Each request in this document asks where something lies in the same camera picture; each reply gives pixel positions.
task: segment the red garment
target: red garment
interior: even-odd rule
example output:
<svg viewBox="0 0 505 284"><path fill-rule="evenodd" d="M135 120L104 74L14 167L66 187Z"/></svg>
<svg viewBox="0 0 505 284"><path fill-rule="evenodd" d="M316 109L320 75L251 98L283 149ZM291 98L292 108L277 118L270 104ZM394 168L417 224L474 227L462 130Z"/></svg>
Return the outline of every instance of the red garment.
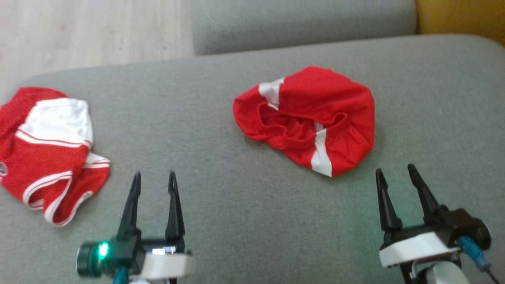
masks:
<svg viewBox="0 0 505 284"><path fill-rule="evenodd" d="M356 167L374 145L370 90L330 69L260 83L235 99L233 115L247 137L328 176Z"/></svg>
<svg viewBox="0 0 505 284"><path fill-rule="evenodd" d="M92 143L85 101L49 88L21 88L0 109L0 182L63 226L109 175L109 160L91 153Z"/></svg>

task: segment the gray couch cushion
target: gray couch cushion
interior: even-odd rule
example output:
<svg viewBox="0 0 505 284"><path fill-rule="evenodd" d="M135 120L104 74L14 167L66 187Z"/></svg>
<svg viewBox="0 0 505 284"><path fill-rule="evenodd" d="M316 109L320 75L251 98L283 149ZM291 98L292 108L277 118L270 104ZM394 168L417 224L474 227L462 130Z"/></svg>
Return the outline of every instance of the gray couch cushion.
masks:
<svg viewBox="0 0 505 284"><path fill-rule="evenodd" d="M21 283L78 283L84 240L117 231L131 178L142 171L138 225L163 236L168 172L176 170L186 247L183 283L402 283L383 269L374 171L382 167L405 225L422 222L407 172L416 163L441 203L490 227L488 257L505 279L505 51L470 36L413 36L65 71L21 85L87 100L94 151L111 176L66 227L0 191L0 275ZM370 88L376 144L353 171L328 178L244 137L233 99L307 65ZM470 280L482 283L468 258ZM110 283L109 279L86 283Z"/></svg>
<svg viewBox="0 0 505 284"><path fill-rule="evenodd" d="M193 0L197 55L414 34L414 0Z"/></svg>

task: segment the couch backrest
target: couch backrest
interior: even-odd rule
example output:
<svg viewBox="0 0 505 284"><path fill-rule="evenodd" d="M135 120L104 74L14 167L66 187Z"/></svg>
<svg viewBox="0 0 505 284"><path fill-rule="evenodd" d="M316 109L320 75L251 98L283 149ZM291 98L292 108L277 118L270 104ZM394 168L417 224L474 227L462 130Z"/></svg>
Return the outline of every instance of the couch backrest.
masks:
<svg viewBox="0 0 505 284"><path fill-rule="evenodd" d="M414 0L193 0L197 55L414 34Z"/></svg>

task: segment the blue cable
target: blue cable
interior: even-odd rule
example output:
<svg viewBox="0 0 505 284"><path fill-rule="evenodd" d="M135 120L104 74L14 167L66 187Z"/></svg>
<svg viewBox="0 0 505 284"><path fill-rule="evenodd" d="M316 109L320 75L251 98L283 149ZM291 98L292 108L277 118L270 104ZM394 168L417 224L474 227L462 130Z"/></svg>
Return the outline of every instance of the blue cable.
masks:
<svg viewBox="0 0 505 284"><path fill-rule="evenodd" d="M121 266L116 270L112 284L128 284L128 269Z"/></svg>
<svg viewBox="0 0 505 284"><path fill-rule="evenodd" d="M474 241L469 238L468 236L462 236L458 240L458 246L459 248L466 254L472 261L477 265L477 268L481 272L487 272L489 274L489 277L495 282L496 284L499 284L499 281L494 277L493 273L491 272L491 262L487 260L486 256L484 256L484 252L480 249L478 245L474 243Z"/></svg>

